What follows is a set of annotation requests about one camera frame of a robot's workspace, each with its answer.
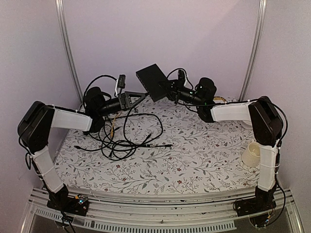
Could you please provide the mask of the black network switch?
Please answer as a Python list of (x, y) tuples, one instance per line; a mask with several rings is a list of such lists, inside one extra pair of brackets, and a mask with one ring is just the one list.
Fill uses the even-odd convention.
[(161, 85), (167, 81), (167, 78), (157, 64), (136, 71), (136, 77), (149, 93), (153, 102), (166, 97), (167, 91)]

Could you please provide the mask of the black ethernet cable pulled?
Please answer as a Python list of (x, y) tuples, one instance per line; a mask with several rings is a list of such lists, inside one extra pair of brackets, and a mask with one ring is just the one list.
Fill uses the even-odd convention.
[(111, 75), (100, 75), (94, 78), (86, 87), (83, 94), (83, 107), (85, 113), (92, 118), (103, 117), (120, 111), (119, 99), (112, 98), (109, 93), (103, 92), (98, 86), (91, 87), (101, 78), (112, 79), (117, 83), (117, 79)]

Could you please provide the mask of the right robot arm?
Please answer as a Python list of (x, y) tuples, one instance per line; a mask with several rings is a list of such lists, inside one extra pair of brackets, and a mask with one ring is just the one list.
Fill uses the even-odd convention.
[(195, 90), (183, 86), (182, 80), (164, 81), (161, 86), (170, 100), (180, 100), (196, 107), (199, 118), (206, 123), (220, 121), (244, 121), (252, 126), (259, 144), (260, 172), (251, 207), (261, 212), (270, 204), (276, 189), (276, 172), (279, 166), (279, 149), (286, 128), (276, 106), (267, 96), (256, 100), (215, 103), (216, 86), (206, 77), (200, 79)]

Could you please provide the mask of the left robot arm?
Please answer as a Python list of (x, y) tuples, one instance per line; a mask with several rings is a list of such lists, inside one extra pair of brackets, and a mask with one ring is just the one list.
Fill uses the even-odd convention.
[(99, 87), (92, 87), (84, 96), (85, 112), (46, 105), (35, 101), (17, 127), (20, 145), (26, 149), (28, 167), (34, 166), (38, 177), (53, 196), (53, 202), (62, 211), (72, 207), (66, 185), (58, 176), (48, 149), (52, 128), (75, 129), (96, 133), (104, 125), (104, 117), (130, 110), (146, 97), (146, 93), (124, 92), (106, 100)]

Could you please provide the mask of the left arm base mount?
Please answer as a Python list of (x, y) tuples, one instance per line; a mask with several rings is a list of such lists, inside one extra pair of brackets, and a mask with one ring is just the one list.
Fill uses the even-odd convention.
[(49, 195), (47, 207), (73, 215), (86, 216), (89, 208), (88, 197), (81, 194), (75, 197), (68, 196), (66, 192), (57, 192)]

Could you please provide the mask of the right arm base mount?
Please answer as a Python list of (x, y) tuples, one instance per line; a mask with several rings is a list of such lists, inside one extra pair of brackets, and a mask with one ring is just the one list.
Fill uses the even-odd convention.
[(263, 211), (272, 210), (276, 207), (274, 196), (267, 192), (255, 194), (253, 198), (237, 199), (233, 203), (233, 209), (238, 216), (251, 215)]

